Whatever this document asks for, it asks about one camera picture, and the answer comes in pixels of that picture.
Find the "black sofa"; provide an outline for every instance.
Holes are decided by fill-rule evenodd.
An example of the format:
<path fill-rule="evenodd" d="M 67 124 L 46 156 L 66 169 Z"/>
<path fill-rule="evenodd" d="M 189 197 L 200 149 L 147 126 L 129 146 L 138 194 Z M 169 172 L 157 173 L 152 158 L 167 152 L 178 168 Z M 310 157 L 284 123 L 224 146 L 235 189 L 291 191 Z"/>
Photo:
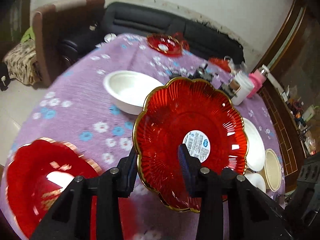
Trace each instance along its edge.
<path fill-rule="evenodd" d="M 147 36 L 151 33 L 168 35 L 182 33 L 190 46 L 190 52 L 198 57 L 232 57 L 235 64 L 244 61 L 243 47 L 238 41 L 207 27 L 199 22 L 188 20 L 165 11 L 122 2 L 111 3 L 97 16 L 94 31 L 88 26 L 72 29 L 59 38 L 57 50 L 63 58 L 73 64 L 103 42 L 108 33 L 133 33 Z"/>

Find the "floral tablecloth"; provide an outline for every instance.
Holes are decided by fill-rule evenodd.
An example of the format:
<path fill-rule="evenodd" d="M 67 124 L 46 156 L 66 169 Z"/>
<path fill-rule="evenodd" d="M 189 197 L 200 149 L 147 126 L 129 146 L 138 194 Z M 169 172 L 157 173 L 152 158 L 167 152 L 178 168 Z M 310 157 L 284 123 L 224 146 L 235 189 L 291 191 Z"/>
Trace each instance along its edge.
<path fill-rule="evenodd" d="M 117 39 L 92 51 L 63 73 L 49 88 L 30 117 L 21 127 L 10 150 L 6 168 L 15 150 L 40 137 L 75 144 L 87 158 L 98 163 L 103 171 L 117 165 L 132 147 L 132 128 L 136 116 L 120 111 L 110 101 L 103 87 L 106 74 L 116 70 L 132 70 L 147 74 L 165 84 L 171 73 L 188 76 L 199 65 L 208 63 L 188 51 L 170 58 L 151 49 L 146 38 L 122 34 Z M 218 88 L 231 77 L 209 63 L 208 71 L 217 73 L 212 81 Z M 254 95 L 236 107 L 259 130 L 265 148 L 273 149 L 282 165 L 276 132 L 263 100 Z M 14 220 L 5 190 L 4 177 L 0 188 L 0 208 L 22 240 L 27 239 Z M 284 193 L 284 175 L 278 192 L 267 194 L 275 199 Z M 120 199 L 120 213 L 126 240 L 193 240 L 196 237 L 199 214 L 179 213 L 166 208 L 157 195 L 149 192 L 137 177 L 134 191 L 128 199 Z M 227 203 L 224 203 L 224 238 L 228 239 Z"/>

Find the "tiled floor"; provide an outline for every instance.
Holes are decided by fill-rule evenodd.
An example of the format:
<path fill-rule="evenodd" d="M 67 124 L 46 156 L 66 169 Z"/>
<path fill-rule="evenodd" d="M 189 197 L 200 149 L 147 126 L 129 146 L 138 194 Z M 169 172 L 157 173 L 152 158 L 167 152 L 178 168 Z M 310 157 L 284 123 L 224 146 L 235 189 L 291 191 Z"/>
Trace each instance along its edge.
<path fill-rule="evenodd" d="M 0 164 L 4 165 L 11 145 L 21 125 L 46 93 L 44 88 L 25 86 L 11 81 L 6 91 L 0 91 Z"/>

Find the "round table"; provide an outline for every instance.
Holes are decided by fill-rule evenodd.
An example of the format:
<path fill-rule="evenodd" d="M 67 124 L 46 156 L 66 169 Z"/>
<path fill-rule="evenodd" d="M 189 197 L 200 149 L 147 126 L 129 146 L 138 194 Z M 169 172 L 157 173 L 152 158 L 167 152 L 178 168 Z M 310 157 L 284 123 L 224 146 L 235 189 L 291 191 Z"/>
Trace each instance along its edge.
<path fill-rule="evenodd" d="M 0 208 L 19 237 L 27 239 L 16 224 L 5 198 L 6 168 L 18 147 L 41 137 L 68 141 L 76 145 L 85 157 L 93 159 L 103 171 L 108 170 L 116 166 L 120 158 L 129 154 L 136 116 L 126 114 L 112 104 L 102 84 L 105 75 L 116 70 L 132 70 L 166 84 L 171 73 L 188 76 L 198 66 L 206 63 L 206 60 L 188 51 L 183 51 L 181 57 L 167 57 L 151 49 L 145 37 L 122 34 L 92 51 L 63 73 L 24 122 L 12 145 L 4 170 Z M 217 73 L 212 81 L 215 88 L 232 77 L 210 63 L 207 70 Z M 273 149 L 282 165 L 276 132 L 261 97 L 256 94 L 251 99 L 245 99 L 236 108 L 242 117 L 256 126 L 265 148 Z M 283 193 L 282 168 L 279 191 L 267 191 L 267 194 L 275 199 L 277 194 Z M 199 214 L 179 213 L 166 208 L 156 194 L 144 187 L 139 177 L 130 197 L 120 199 L 119 206 L 126 240 L 193 240 L 196 237 Z M 227 215 L 228 206 L 224 203 L 224 220 Z M 224 238 L 228 239 L 227 223 L 224 226 Z"/>

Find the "red bowl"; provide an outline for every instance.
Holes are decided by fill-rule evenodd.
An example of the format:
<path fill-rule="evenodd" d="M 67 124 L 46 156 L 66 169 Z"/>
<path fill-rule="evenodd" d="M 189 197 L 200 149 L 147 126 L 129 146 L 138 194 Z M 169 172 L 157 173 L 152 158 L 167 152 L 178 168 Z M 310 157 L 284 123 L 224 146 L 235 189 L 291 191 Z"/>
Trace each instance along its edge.
<path fill-rule="evenodd" d="M 40 138 L 20 147 L 7 171 L 6 189 L 9 206 L 16 222 L 30 238 L 54 201 L 77 175 L 94 178 L 101 168 L 78 156 L 71 143 Z M 92 201 L 90 239 L 95 239 L 96 198 Z"/>
<path fill-rule="evenodd" d="M 149 46 L 162 54 L 169 56 L 181 56 L 182 45 L 180 42 L 168 35 L 153 34 L 147 37 Z"/>
<path fill-rule="evenodd" d="M 225 167 L 239 174 L 246 170 L 242 117 L 223 92 L 202 79 L 178 77 L 154 89 L 135 122 L 133 142 L 142 182 L 177 211 L 199 212 L 201 206 L 184 185 L 177 154 L 181 143 L 218 174 Z"/>

